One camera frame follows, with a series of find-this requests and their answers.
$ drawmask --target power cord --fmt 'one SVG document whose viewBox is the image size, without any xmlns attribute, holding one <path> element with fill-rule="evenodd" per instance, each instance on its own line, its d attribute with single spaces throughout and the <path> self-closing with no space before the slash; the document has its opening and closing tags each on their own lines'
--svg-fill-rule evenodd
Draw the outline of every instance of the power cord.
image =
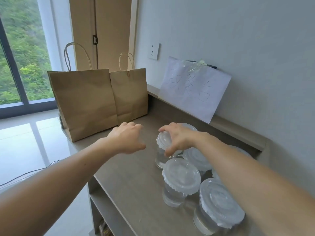
<svg viewBox="0 0 315 236">
<path fill-rule="evenodd" d="M 50 163 L 49 166 L 47 166 L 47 167 L 50 167 L 52 164 L 55 164 L 55 163 L 57 163 L 57 162 L 59 162 L 59 161 L 61 161 L 61 160 L 53 161 L 53 162 Z M 38 171 L 38 170 L 43 170 L 43 169 L 46 169 L 47 167 L 40 168 L 40 169 L 37 169 L 37 170 L 32 170 L 32 171 L 29 171 L 29 172 L 26 172 L 26 173 L 24 173 L 24 174 L 22 174 L 22 175 L 20 175 L 20 176 L 18 176 L 18 177 L 16 177 L 16 178 L 14 178 L 14 179 L 8 181 L 8 182 L 6 182 L 6 183 L 0 185 L 0 187 L 1 187 L 1 186 L 4 186 L 4 185 L 6 185 L 6 184 L 8 184 L 8 183 L 10 183 L 10 182 L 12 182 L 12 181 L 14 181 L 14 180 L 16 180 L 17 178 L 20 178 L 21 176 L 24 176 L 24 175 L 26 175 L 26 174 L 28 174 L 28 173 L 32 173 L 32 172 Z"/>
</svg>

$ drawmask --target black cable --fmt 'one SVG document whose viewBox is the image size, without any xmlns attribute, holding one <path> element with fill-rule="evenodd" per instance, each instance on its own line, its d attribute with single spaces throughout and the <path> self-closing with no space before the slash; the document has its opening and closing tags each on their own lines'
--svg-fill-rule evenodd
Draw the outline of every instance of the black cable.
<svg viewBox="0 0 315 236">
<path fill-rule="evenodd" d="M 53 161 L 53 162 L 52 162 L 52 163 L 50 163 L 50 164 L 49 164 L 49 166 L 47 166 L 47 167 L 50 167 L 52 164 L 54 164 L 54 163 L 56 163 L 56 162 L 58 162 L 58 161 L 61 161 L 61 160 L 56 160 L 56 161 Z M 8 181 L 8 182 L 6 182 L 6 183 L 4 183 L 4 184 L 0 185 L 0 187 L 1 187 L 1 186 L 3 186 L 3 185 L 6 185 L 6 184 L 8 184 L 8 183 L 10 183 L 11 181 L 16 180 L 17 178 L 20 178 L 21 176 L 24 176 L 24 175 L 26 175 L 26 174 L 28 174 L 28 173 L 32 173 L 32 172 L 34 172 L 34 171 L 38 171 L 38 170 L 43 170 L 43 169 L 46 169 L 47 167 L 44 167 L 44 168 L 41 168 L 41 169 L 37 169 L 37 170 L 32 170 L 32 171 L 29 171 L 29 172 L 26 172 L 26 173 L 24 173 L 24 174 L 22 174 L 22 175 L 20 175 L 20 176 L 18 176 L 18 177 L 16 177 L 16 178 L 14 178 L 14 179 L 12 179 L 12 180 Z"/>
</svg>

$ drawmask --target person's left hand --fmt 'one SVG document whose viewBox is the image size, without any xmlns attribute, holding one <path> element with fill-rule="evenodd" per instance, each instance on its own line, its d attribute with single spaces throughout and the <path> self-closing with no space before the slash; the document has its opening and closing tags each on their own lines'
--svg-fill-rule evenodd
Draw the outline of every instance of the person's left hand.
<svg viewBox="0 0 315 236">
<path fill-rule="evenodd" d="M 134 122 L 123 122 L 119 127 L 114 127 L 105 139 L 116 146 L 118 153 L 131 154 L 144 150 L 146 145 L 139 141 L 142 127 Z"/>
</svg>

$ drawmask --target clear plastic cup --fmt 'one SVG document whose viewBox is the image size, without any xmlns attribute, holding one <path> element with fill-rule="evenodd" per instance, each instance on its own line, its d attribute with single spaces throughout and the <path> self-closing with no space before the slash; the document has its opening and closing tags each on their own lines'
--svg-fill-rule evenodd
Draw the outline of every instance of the clear plastic cup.
<svg viewBox="0 0 315 236">
<path fill-rule="evenodd" d="M 231 145 L 229 147 L 238 150 L 239 152 L 243 153 L 244 155 L 252 157 L 248 152 L 244 151 L 242 148 L 239 148 L 239 147 L 236 147 L 236 146 L 231 146 Z M 218 176 L 218 173 L 216 173 L 215 169 L 212 169 L 211 172 L 212 172 L 212 177 L 213 178 L 220 179 L 220 177 Z"/>
<path fill-rule="evenodd" d="M 193 125 L 190 125 L 188 123 L 180 122 L 180 124 L 182 124 L 184 127 L 189 128 L 190 130 L 198 131 L 197 128 L 195 128 Z M 183 154 L 184 154 L 184 152 L 181 151 L 179 154 L 177 154 L 176 157 L 183 158 Z"/>
<path fill-rule="evenodd" d="M 165 186 L 162 192 L 164 202 L 173 208 L 180 206 L 187 195 L 194 194 L 200 186 L 198 169 L 181 158 L 169 160 L 162 172 Z"/>
<path fill-rule="evenodd" d="M 164 131 L 164 132 L 160 132 L 158 137 L 157 137 L 157 145 L 158 145 L 158 150 L 157 150 L 157 156 L 155 158 L 155 163 L 157 165 L 158 168 L 163 169 L 165 163 L 170 160 L 171 158 L 176 157 L 181 150 L 176 151 L 172 156 L 167 157 L 164 155 L 165 150 L 171 146 L 172 144 L 172 139 L 171 139 L 171 135 L 169 134 L 169 132 Z"/>
<path fill-rule="evenodd" d="M 196 148 L 191 147 L 184 151 L 183 158 L 193 164 L 200 172 L 200 175 L 203 174 L 207 170 L 211 170 L 212 166 L 209 161 L 204 157 L 204 155 Z"/>
<path fill-rule="evenodd" d="M 204 235 L 212 235 L 221 227 L 232 228 L 245 216 L 245 212 L 218 179 L 204 180 L 200 185 L 199 198 L 193 222 Z"/>
</svg>

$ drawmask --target wooden table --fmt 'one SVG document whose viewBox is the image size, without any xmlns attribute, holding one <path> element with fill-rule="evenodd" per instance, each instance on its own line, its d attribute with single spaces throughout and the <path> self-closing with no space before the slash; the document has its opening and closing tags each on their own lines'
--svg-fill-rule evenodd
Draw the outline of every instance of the wooden table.
<svg viewBox="0 0 315 236">
<path fill-rule="evenodd" d="M 104 218 L 115 236 L 202 235 L 192 221 L 199 201 L 197 194 L 189 196 L 176 209 L 167 206 L 162 199 L 162 170 L 155 165 L 158 129 L 172 121 L 190 123 L 199 131 L 207 131 L 227 144 L 241 147 L 265 164 L 269 157 L 268 139 L 219 117 L 215 117 L 218 120 L 212 125 L 203 123 L 159 100 L 149 86 L 148 90 L 149 113 L 134 120 L 144 126 L 141 138 L 147 148 L 131 155 L 115 156 L 88 183 L 95 232 Z M 77 151 L 82 150 L 97 139 L 106 137 L 109 132 L 107 130 L 82 139 L 73 146 Z M 245 218 L 232 230 L 216 235 L 250 234 L 256 235 L 257 229 Z"/>
</svg>

